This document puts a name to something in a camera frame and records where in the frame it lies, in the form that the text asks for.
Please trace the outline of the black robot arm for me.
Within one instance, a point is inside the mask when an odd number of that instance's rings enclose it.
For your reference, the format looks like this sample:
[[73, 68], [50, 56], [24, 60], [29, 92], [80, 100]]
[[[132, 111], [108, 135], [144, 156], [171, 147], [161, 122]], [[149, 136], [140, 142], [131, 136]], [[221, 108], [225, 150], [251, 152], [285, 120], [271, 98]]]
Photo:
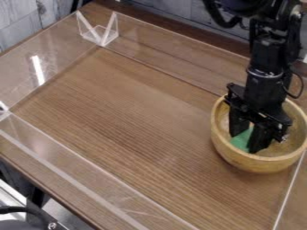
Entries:
[[224, 29], [249, 21], [251, 59], [244, 85], [227, 84], [224, 102], [229, 106], [229, 135], [251, 130], [247, 151], [253, 154], [283, 141], [292, 120], [283, 110], [289, 91], [292, 65], [301, 50], [300, 0], [203, 0], [213, 22]]

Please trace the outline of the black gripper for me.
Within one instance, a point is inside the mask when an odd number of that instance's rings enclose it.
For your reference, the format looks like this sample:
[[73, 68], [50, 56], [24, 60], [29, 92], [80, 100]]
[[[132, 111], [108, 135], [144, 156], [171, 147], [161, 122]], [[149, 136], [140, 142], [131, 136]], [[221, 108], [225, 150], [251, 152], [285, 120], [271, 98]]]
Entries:
[[236, 137], [253, 123], [248, 152], [268, 148], [272, 139], [285, 136], [291, 118], [281, 106], [287, 98], [291, 72], [263, 72], [247, 68], [245, 86], [229, 83], [224, 102], [229, 105], [229, 135]]

